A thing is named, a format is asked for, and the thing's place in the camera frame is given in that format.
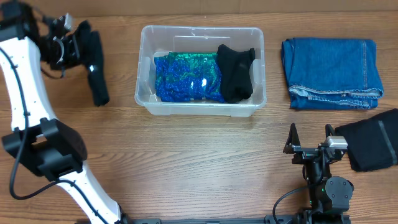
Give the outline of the black sock with band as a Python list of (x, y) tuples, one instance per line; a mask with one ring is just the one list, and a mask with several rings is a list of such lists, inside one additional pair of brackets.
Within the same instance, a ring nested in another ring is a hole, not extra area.
[(100, 34), (91, 30), (88, 21), (83, 21), (74, 36), (79, 48), (79, 61), (88, 71), (88, 83), (94, 105), (103, 106), (109, 102), (109, 93), (104, 78), (104, 56)]

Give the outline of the blue green sequin cloth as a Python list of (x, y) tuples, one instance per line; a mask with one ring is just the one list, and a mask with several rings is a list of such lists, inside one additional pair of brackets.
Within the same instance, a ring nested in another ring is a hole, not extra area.
[(170, 52), (156, 57), (156, 95), (172, 103), (192, 100), (224, 103), (216, 59), (216, 53)]

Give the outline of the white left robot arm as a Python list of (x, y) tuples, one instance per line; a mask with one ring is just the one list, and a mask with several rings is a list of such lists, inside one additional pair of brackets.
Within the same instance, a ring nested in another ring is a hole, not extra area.
[(104, 80), (100, 35), (87, 21), (73, 26), (66, 14), (44, 16), (46, 35), (39, 34), (35, 10), (27, 3), (1, 3), (1, 68), (11, 102), (12, 133), (2, 138), (14, 166), (24, 166), (49, 187), (66, 191), (87, 215), (90, 223), (129, 223), (130, 218), (96, 180), (87, 163), (80, 134), (55, 115), (45, 89), (47, 72), (83, 65), (96, 106), (109, 101)]

